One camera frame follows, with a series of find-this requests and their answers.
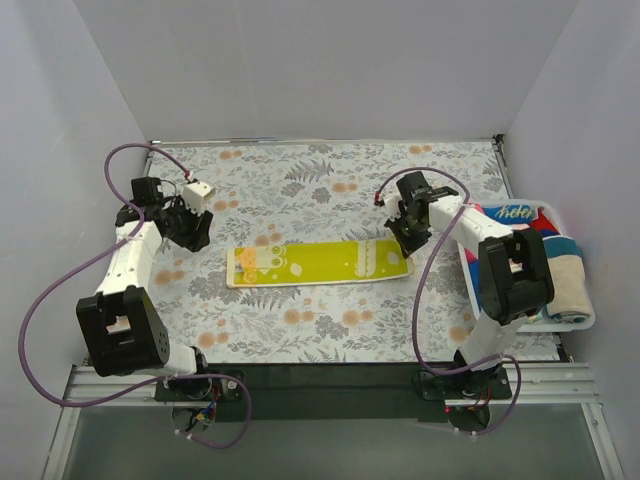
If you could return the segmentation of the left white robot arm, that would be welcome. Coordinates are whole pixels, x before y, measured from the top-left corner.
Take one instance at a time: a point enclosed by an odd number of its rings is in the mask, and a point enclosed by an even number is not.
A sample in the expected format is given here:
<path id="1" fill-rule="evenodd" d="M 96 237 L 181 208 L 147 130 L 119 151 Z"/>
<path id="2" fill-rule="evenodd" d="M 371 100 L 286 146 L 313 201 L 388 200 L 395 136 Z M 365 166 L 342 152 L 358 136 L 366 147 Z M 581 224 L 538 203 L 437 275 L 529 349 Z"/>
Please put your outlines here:
<path id="1" fill-rule="evenodd" d="M 200 400 L 213 386 L 204 354 L 171 340 L 148 287 L 164 241 L 194 253 L 209 245 L 213 215 L 206 206 L 214 189 L 194 179 L 167 196 L 161 183 L 157 177 L 132 180 L 133 198 L 115 221 L 119 246 L 94 295 L 77 302 L 76 316 L 98 375 L 179 376 L 180 390 Z"/>

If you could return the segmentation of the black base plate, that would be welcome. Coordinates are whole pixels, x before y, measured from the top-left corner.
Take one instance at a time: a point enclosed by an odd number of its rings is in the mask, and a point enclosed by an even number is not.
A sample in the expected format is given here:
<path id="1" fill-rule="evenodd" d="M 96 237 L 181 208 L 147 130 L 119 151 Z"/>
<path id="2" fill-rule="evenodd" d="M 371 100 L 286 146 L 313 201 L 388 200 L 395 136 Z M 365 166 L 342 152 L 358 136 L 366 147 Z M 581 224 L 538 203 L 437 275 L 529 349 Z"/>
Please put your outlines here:
<path id="1" fill-rule="evenodd" d="M 358 363 L 299 363 L 299 364 L 358 364 Z M 437 391 L 451 389 L 463 395 L 481 394 L 491 383 L 497 380 L 504 370 L 499 368 L 485 378 L 474 379 L 463 384 L 463 376 L 431 376 L 419 364 L 420 378 Z M 208 367 L 212 374 L 232 376 L 221 371 L 230 364 L 217 364 Z M 344 420 L 344 419 L 408 419 L 443 423 L 447 420 L 445 401 L 411 399 L 407 393 L 391 394 L 321 394 L 316 398 L 309 394 L 261 394 L 252 399 L 252 419 L 267 420 Z"/>

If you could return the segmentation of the aluminium frame rail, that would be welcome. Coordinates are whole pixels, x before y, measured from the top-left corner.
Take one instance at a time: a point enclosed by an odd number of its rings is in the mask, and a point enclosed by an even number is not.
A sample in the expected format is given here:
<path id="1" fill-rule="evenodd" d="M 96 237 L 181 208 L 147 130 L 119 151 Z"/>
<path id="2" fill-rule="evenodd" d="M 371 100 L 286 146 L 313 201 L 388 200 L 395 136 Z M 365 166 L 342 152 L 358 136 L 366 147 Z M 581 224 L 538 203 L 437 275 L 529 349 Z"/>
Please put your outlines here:
<path id="1" fill-rule="evenodd" d="M 230 364 L 221 371 L 241 377 L 253 399 L 261 394 L 391 394 L 411 399 L 443 400 L 448 405 L 471 405 L 478 398 L 492 405 L 506 404 L 519 391 L 522 404 L 596 403 L 599 392 L 589 368 L 576 363 L 525 362 L 517 373 L 508 365 L 481 394 L 437 391 L 420 378 L 412 363 L 373 364 Z"/>

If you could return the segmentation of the white plastic basket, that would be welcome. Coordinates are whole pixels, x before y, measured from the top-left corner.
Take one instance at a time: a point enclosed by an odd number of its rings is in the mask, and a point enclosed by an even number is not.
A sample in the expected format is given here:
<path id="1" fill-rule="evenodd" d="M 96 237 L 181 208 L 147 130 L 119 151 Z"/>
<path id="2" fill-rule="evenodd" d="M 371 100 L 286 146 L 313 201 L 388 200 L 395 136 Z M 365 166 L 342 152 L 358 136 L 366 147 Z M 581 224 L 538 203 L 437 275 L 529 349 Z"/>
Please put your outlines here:
<path id="1" fill-rule="evenodd" d="M 560 231 L 559 235 L 570 237 L 567 235 L 567 230 L 563 225 L 563 222 L 558 212 L 549 204 L 539 200 L 526 200 L 526 199 L 509 199 L 509 200 L 502 200 L 502 201 L 491 200 L 491 201 L 483 201 L 480 203 L 475 203 L 473 207 L 479 212 L 485 214 L 483 211 L 484 207 L 500 206 L 503 204 L 511 204 L 511 203 L 529 203 L 534 207 L 543 207 L 545 209 L 545 215 L 556 225 L 556 227 Z M 523 227 L 513 228 L 510 225 L 507 225 L 507 226 L 509 226 L 512 229 L 520 229 L 520 228 L 528 227 L 528 226 L 523 226 Z M 593 310 L 593 315 L 583 323 L 578 323 L 578 324 L 557 323 L 546 315 L 546 307 L 545 307 L 541 310 L 540 313 L 529 318 L 527 323 L 524 326 L 522 326 L 520 330 L 522 332 L 528 332 L 528 333 L 541 333 L 541 332 L 561 333 L 561 332 L 569 332 L 573 330 L 588 329 L 594 324 L 594 322 L 595 322 L 595 314 Z"/>

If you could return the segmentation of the yellow lemon print towel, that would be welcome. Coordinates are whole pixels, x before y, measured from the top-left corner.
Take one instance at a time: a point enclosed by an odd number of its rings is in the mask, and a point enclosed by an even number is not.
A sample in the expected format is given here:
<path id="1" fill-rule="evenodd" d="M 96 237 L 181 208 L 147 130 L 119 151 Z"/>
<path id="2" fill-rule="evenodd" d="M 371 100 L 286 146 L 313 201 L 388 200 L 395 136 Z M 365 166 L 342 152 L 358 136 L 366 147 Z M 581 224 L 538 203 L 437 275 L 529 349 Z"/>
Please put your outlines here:
<path id="1" fill-rule="evenodd" d="M 235 247 L 227 252 L 229 288 L 370 283 L 414 272 L 391 239 Z"/>

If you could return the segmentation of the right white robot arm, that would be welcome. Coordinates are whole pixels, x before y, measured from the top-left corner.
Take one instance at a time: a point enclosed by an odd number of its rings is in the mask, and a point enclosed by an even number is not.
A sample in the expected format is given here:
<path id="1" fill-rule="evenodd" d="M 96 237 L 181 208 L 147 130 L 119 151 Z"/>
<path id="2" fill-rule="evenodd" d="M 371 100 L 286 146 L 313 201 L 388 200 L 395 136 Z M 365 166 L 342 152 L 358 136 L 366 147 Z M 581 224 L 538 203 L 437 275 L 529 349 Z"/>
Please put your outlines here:
<path id="1" fill-rule="evenodd" d="M 481 312 L 472 332 L 454 354 L 448 370 L 418 362 L 447 389 L 475 397 L 494 380 L 505 350 L 526 320 L 538 314 L 555 294 L 541 234 L 527 227 L 513 230 L 470 203 L 470 191 L 457 181 L 453 187 L 434 187 L 425 168 L 411 167 L 389 177 L 392 196 L 376 190 L 374 203 L 387 211 L 385 222 L 404 257 L 426 245 L 433 231 L 438 243 L 455 240 L 477 260 Z"/>

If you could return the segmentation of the red blue printed towel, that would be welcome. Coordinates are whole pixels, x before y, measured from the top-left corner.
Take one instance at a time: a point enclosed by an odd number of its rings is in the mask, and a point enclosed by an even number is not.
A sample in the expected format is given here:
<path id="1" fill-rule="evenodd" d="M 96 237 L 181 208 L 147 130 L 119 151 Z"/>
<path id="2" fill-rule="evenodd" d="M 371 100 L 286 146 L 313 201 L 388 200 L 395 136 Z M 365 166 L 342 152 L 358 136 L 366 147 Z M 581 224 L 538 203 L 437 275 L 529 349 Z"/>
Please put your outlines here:
<path id="1" fill-rule="evenodd" d="M 484 207 L 483 211 L 489 218 L 501 224 L 510 225 L 513 228 L 531 227 L 543 238 L 560 234 L 556 225 L 545 215 L 543 207 L 534 207 L 529 203 L 511 203 Z"/>

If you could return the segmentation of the blue beige Doraemon towel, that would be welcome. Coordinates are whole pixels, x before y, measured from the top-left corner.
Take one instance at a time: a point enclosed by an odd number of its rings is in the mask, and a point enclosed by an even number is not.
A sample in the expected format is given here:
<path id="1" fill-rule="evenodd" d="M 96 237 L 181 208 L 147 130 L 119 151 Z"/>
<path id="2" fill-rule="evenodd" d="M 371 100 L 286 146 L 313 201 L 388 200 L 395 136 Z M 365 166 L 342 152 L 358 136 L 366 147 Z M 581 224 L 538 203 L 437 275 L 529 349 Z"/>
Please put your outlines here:
<path id="1" fill-rule="evenodd" d="M 578 324 L 593 315 L 585 284 L 585 270 L 576 241 L 567 236 L 543 239 L 554 297 L 546 306 L 546 315 L 557 323 Z"/>

